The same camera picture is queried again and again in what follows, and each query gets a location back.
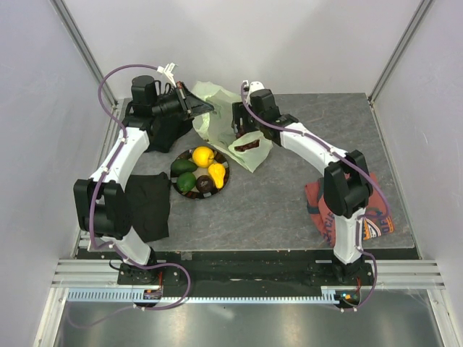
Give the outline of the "light green plastic bag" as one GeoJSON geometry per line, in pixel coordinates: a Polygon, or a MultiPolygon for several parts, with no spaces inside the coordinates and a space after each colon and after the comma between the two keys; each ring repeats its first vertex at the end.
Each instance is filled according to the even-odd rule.
{"type": "Polygon", "coordinates": [[[237,139],[232,128],[232,103],[240,96],[212,82],[196,82],[192,93],[214,106],[214,111],[194,118],[192,125],[198,135],[218,151],[228,155],[243,168],[254,172],[268,157],[273,144],[261,133],[260,146],[243,153],[232,148],[237,139]]]}

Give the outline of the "yellow pear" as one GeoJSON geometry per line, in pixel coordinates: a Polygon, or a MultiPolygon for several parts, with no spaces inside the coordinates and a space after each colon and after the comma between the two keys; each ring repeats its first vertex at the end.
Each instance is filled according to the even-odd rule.
{"type": "Polygon", "coordinates": [[[217,189],[224,187],[224,177],[226,169],[221,163],[212,163],[208,167],[208,174],[212,178],[217,189]]]}

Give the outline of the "purple grape bunch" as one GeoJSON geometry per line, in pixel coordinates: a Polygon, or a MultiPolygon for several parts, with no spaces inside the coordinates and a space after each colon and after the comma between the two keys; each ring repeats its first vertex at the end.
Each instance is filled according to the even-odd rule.
{"type": "Polygon", "coordinates": [[[259,147],[260,138],[261,138],[260,132],[246,133],[242,135],[241,137],[237,138],[233,142],[232,148],[238,153],[246,152],[247,150],[251,150],[251,149],[259,147]]]}

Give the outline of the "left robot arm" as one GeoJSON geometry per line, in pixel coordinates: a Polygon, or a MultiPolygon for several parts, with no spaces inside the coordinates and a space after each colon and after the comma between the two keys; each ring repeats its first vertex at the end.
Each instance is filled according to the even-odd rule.
{"type": "Polygon", "coordinates": [[[159,93],[160,81],[149,75],[132,79],[132,102],[124,119],[115,118],[120,131],[110,153],[89,179],[73,186],[79,227],[100,238],[124,262],[134,265],[133,274],[141,283],[158,278],[158,266],[132,225],[132,211],[125,192],[139,157],[149,150],[169,151],[173,143],[192,126],[196,116],[214,107],[191,93],[183,82],[169,80],[159,93]]]}

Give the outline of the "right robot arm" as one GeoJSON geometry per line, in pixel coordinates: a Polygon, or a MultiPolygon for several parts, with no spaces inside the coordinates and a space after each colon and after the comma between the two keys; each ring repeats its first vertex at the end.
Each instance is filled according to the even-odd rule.
{"type": "Polygon", "coordinates": [[[323,174],[323,199],[334,214],[336,240],[332,278],[345,285],[357,277],[355,262],[362,257],[360,219],[373,194],[365,156],[347,152],[314,135],[303,123],[282,114],[274,94],[261,82],[244,81],[241,101],[232,106],[236,134],[259,131],[267,140],[287,149],[323,174]]]}

